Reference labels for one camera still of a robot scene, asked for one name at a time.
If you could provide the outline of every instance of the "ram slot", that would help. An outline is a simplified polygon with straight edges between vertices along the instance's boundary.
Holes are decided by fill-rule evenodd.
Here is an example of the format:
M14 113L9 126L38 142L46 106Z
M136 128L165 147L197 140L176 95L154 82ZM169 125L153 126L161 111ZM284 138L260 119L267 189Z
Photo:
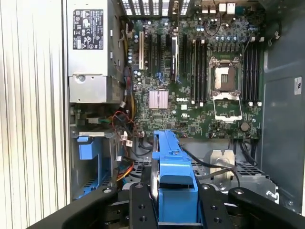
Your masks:
M144 32L139 34L139 69L144 69Z
M254 98L253 100L255 102L258 101L259 99L259 76L260 76L260 44L256 44L256 49L255 49L256 57L255 57L255 79L254 79Z
M161 35L157 35L157 69L161 73L162 40Z
M201 93L201 61L202 60L202 49L201 49L201 41L196 40L196 75L195 75L195 81L196 81L196 100L195 104L199 106L200 101L200 93Z
M151 34L148 35L148 53L147 53L147 56L148 56L148 71L150 73L153 72L153 36Z
M195 104L195 66L196 66L196 41L192 42L192 74L191 74L191 104Z
M183 73L186 73L186 64L187 64L187 35L183 35L182 40L182 49L183 49Z
M249 84L249 67L250 67L250 54L249 48L244 53L244 83L243 83L243 94L244 94L244 101L248 102L248 84Z
M207 44L206 42L203 44L203 72L202 72L202 97L201 97L201 103L206 102L206 83L207 83Z
M254 44L251 43L251 45L249 45L249 53L251 56L251 62L250 62L250 68L249 68L249 84L248 84L248 93L249 93L249 101L253 101L253 89L254 89L254 85L253 85L253 75L254 75L254 61L255 61L255 48L254 48Z
M244 59L243 59L243 67L244 67L244 71L243 71L243 85L242 85L242 100L244 102L246 102L247 98L246 98L246 78L247 78L247 58L248 58L248 52L247 50L244 52Z
M172 37L172 54L171 54L171 80L177 82L178 67L178 38Z

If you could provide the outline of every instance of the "black bracket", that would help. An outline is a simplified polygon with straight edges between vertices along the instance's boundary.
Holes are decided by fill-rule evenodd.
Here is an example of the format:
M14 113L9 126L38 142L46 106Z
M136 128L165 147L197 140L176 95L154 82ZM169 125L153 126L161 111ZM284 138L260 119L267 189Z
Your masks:
M131 185L129 196L129 228L158 229L148 186L144 183Z

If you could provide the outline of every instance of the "white pci slot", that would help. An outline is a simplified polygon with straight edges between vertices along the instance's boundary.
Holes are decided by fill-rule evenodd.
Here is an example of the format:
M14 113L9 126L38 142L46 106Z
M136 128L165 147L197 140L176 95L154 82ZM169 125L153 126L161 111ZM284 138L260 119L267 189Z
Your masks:
M139 35L139 69L144 69L144 32Z

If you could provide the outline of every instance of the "cpu socket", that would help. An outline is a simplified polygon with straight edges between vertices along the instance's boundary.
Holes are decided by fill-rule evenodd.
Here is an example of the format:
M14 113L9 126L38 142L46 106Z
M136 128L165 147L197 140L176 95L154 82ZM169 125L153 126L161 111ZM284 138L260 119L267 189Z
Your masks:
M218 60L214 56L209 62L208 90L213 99L215 120L224 122L234 122L242 120L242 107L239 95L241 93L242 82L241 63L238 57L233 60ZM217 115L215 101L232 100L239 103L240 115L223 116Z

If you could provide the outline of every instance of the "side panel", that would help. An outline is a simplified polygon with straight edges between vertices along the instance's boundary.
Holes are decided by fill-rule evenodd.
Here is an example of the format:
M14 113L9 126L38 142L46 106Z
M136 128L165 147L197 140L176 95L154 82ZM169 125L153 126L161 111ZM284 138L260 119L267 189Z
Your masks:
M283 35L265 52L262 170L279 186L280 203L302 212L305 166L305 4L287 11Z
M2 228L26 228L70 202L62 40L61 1L0 0Z

